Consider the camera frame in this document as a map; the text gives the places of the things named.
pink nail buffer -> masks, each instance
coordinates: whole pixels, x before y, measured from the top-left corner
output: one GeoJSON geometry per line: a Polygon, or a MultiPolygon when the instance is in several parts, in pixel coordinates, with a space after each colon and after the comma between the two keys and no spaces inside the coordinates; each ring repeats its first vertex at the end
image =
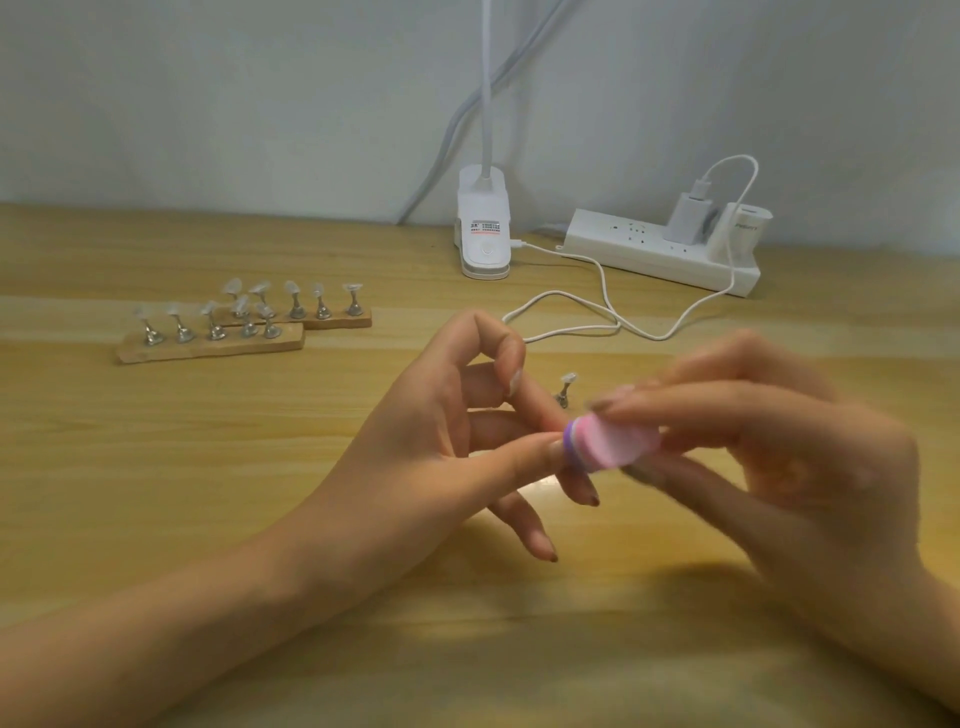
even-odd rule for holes
{"type": "Polygon", "coordinates": [[[588,473],[630,465],[659,446],[659,430],[612,425],[593,412],[578,417],[564,430],[567,460],[588,473]]]}

wrist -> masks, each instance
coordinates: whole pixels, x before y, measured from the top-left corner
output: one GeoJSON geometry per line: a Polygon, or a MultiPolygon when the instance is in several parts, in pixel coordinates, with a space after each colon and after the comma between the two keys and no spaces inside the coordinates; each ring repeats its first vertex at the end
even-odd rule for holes
{"type": "Polygon", "coordinates": [[[268,609],[293,637],[349,609],[359,593],[349,569],[341,566],[343,548],[324,539],[328,529],[311,522],[306,536],[293,512],[241,546],[255,564],[268,609]]]}
{"type": "Polygon", "coordinates": [[[960,712],[960,595],[922,565],[898,581],[848,646],[960,712]]]}

wood grain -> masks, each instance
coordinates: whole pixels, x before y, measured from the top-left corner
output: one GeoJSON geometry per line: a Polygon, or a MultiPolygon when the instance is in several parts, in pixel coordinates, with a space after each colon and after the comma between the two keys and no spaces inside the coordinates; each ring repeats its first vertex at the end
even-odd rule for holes
{"type": "Polygon", "coordinates": [[[122,364],[144,364],[151,361],[173,361],[176,359],[200,359],[205,356],[237,356],[245,353],[295,352],[303,348],[304,333],[302,324],[278,324],[279,336],[268,339],[263,336],[263,326],[256,336],[245,339],[238,330],[232,330],[227,338],[210,341],[200,331],[192,340],[178,344],[175,335],[148,347],[143,343],[142,333],[130,333],[117,347],[117,358],[122,364]]]}
{"type": "MultiPolygon", "coordinates": [[[[446,228],[0,206],[0,304],[12,314],[0,318],[0,620],[149,578],[274,521],[457,309],[502,315],[549,288],[599,297],[590,266],[516,253],[507,279],[476,281],[446,228]],[[362,280],[377,325],[308,333],[290,356],[116,366],[137,303],[204,302],[233,276],[362,280]]],[[[704,305],[669,341],[550,339],[530,347],[527,370],[553,390],[578,372],[576,414],[678,352],[757,328],[916,431],[924,558],[960,579],[960,261],[767,246],[758,259],[751,298],[704,305]]],[[[609,284],[618,309],[654,331],[702,295],[621,271],[609,284]]],[[[546,301],[516,324],[592,321],[546,301]]],[[[696,456],[738,478],[726,455],[696,456]]],[[[481,514],[399,584],[160,723],[953,724],[811,633],[675,503],[618,473],[597,487],[600,508],[553,482],[525,489],[559,564],[533,561],[481,514]]]]}

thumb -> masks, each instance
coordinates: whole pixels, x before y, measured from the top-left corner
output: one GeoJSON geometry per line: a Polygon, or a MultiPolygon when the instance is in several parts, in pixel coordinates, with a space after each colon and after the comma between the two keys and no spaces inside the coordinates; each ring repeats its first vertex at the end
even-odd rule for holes
{"type": "Polygon", "coordinates": [[[693,511],[747,553],[769,550],[783,538],[789,515],[751,496],[688,457],[655,452],[621,469],[693,511]]]}
{"type": "Polygon", "coordinates": [[[497,449],[467,458],[465,478],[472,494],[484,507],[517,488],[567,467],[564,438],[559,432],[538,432],[517,438],[497,449]]]}

power outlet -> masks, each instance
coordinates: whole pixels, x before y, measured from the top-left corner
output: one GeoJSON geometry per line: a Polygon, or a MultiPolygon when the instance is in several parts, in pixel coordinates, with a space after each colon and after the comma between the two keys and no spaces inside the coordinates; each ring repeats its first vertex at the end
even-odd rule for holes
{"type": "MultiPolygon", "coordinates": [[[[560,253],[587,255],[601,265],[644,276],[675,280],[711,291],[730,285],[730,267],[707,258],[707,246],[663,239],[663,226],[578,209],[573,213],[560,253]]],[[[735,296],[746,297],[760,279],[752,255],[733,270],[735,296]]]]}

